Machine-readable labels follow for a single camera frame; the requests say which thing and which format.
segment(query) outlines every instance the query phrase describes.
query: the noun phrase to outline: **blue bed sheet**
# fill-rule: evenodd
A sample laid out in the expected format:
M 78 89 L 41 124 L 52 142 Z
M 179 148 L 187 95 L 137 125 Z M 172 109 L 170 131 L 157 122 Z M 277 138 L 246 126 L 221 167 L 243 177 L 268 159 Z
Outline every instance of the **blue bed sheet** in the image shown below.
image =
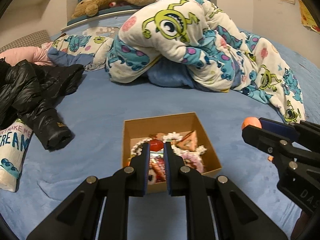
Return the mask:
M 308 120 L 319 123 L 320 70 L 299 54 L 275 43 L 294 70 Z M 267 155 L 246 145 L 241 123 L 247 116 L 281 121 L 274 109 L 238 92 L 162 88 L 140 78 L 127 85 L 108 80 L 104 70 L 88 72 L 76 93 L 57 106 L 75 138 L 48 152 L 33 136 L 18 191 L 0 190 L 0 212 L 20 240 L 87 176 L 103 178 L 121 168 L 122 128 L 127 119 L 195 111 L 221 160 L 222 174 L 233 180 L 287 235 L 300 209 L 276 189 L 278 174 Z M 128 240 L 185 240 L 184 199 L 167 193 L 130 198 Z

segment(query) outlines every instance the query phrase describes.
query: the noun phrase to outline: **red and yellow poster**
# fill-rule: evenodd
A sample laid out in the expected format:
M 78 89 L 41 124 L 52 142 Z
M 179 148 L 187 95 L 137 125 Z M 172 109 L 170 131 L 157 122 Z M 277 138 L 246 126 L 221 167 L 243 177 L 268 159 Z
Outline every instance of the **red and yellow poster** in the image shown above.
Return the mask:
M 318 27 L 309 10 L 306 8 L 306 6 L 303 4 L 301 0 L 299 0 L 299 5 L 301 13 L 301 23 L 304 26 L 308 26 L 312 30 L 320 34 L 320 28 Z

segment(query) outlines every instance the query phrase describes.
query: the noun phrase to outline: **metal screw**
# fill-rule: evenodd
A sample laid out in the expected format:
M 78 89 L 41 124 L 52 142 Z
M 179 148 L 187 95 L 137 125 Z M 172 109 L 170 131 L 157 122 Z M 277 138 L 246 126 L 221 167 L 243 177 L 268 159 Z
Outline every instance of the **metal screw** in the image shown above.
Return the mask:
M 225 183 L 227 183 L 228 182 L 228 178 L 226 177 L 226 176 L 219 176 L 218 177 L 218 181 L 220 182 L 220 183 L 222 183 L 222 184 L 225 184 Z
M 190 169 L 190 167 L 188 167 L 188 166 L 182 166 L 182 167 L 180 168 L 180 171 L 182 171 L 183 173 L 188 173 L 190 170 L 191 170 L 191 169 Z
M 87 177 L 86 181 L 87 181 L 87 183 L 92 184 L 97 181 L 97 178 L 95 176 L 89 176 L 89 177 Z
M 288 142 L 285 141 L 285 140 L 280 140 L 280 143 L 281 143 L 282 145 L 287 145 L 287 144 L 288 144 Z
M 289 162 L 289 167 L 290 167 L 291 169 L 295 170 L 296 168 L 298 168 L 298 164 L 291 161 L 291 162 Z
M 128 166 L 128 167 L 124 168 L 124 172 L 125 173 L 130 174 L 130 173 L 133 173 L 133 171 L 134 171 L 134 168 L 132 168 L 131 166 Z

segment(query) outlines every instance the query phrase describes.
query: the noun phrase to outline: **wall shelf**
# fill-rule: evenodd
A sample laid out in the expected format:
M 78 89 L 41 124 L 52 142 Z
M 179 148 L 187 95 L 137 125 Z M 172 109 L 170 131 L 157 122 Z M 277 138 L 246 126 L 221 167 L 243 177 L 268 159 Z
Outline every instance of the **wall shelf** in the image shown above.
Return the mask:
M 45 1 L 46 0 L 13 0 L 9 5 L 9 7 L 7 8 L 7 11 L 17 10 L 24 7 L 35 6 Z

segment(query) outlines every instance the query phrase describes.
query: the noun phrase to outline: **wall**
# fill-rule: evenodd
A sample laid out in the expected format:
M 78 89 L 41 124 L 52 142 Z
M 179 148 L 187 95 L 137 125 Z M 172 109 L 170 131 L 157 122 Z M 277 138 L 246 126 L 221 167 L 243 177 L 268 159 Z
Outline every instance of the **wall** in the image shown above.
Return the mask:
M 239 28 L 252 31 L 253 0 L 217 0 L 217 6 L 224 10 Z
M 298 52 L 320 68 L 320 34 L 301 24 L 299 2 L 253 0 L 253 32 Z
M 6 11 L 0 19 L 0 47 L 43 29 L 50 36 L 59 33 L 76 5 L 77 0 L 48 0 L 39 6 Z

